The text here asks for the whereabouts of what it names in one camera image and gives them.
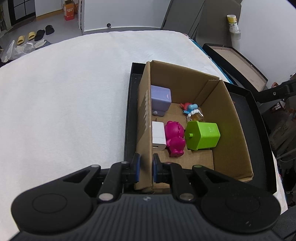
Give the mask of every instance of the gray floor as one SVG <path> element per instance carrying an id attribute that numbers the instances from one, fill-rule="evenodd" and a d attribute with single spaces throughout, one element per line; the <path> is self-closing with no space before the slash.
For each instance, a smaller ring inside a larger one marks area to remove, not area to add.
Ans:
<path id="1" fill-rule="evenodd" d="M 0 46 L 5 48 L 14 39 L 17 41 L 18 37 L 25 35 L 26 39 L 24 43 L 32 42 L 36 43 L 34 40 L 28 41 L 28 34 L 32 31 L 37 32 L 39 29 L 44 29 L 47 25 L 52 25 L 54 28 L 54 33 L 50 35 L 44 34 L 43 38 L 48 40 L 50 43 L 61 42 L 66 39 L 75 38 L 81 36 L 81 30 L 78 28 L 77 15 L 75 19 L 66 21 L 63 14 L 45 18 L 39 21 L 34 20 L 22 27 L 17 28 L 0 38 Z"/>

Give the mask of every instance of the purple box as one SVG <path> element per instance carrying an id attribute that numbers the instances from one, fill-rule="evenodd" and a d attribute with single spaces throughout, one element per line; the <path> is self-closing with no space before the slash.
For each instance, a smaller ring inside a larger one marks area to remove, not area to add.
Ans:
<path id="1" fill-rule="evenodd" d="M 164 116 L 172 103 L 170 89 L 152 85 L 151 86 L 152 114 Z"/>

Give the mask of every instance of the green container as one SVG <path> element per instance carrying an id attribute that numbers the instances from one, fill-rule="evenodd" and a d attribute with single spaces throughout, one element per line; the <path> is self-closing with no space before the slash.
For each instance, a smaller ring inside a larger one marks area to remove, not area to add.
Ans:
<path id="1" fill-rule="evenodd" d="M 215 147 L 220 138 L 216 123 L 189 121 L 185 130 L 186 146 L 191 150 Z"/>

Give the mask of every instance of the purple toy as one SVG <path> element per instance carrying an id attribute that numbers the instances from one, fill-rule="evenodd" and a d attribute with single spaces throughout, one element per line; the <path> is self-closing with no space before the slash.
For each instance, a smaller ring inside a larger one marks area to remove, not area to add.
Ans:
<path id="1" fill-rule="evenodd" d="M 152 114 L 164 116 L 172 103 L 170 89 L 159 86 L 151 86 Z"/>
<path id="2" fill-rule="evenodd" d="M 176 121 L 169 120 L 165 125 L 165 139 L 170 157 L 179 157 L 184 154 L 186 141 L 183 126 Z"/>

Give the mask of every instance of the white bedsheet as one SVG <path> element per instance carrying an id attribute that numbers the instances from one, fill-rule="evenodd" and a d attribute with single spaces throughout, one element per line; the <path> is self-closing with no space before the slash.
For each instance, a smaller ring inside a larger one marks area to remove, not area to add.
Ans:
<path id="1" fill-rule="evenodd" d="M 0 240 L 18 231 L 10 205 L 21 192 L 91 164 L 122 161 L 131 64 L 151 60 L 226 80 L 172 31 L 85 35 L 0 68 Z"/>

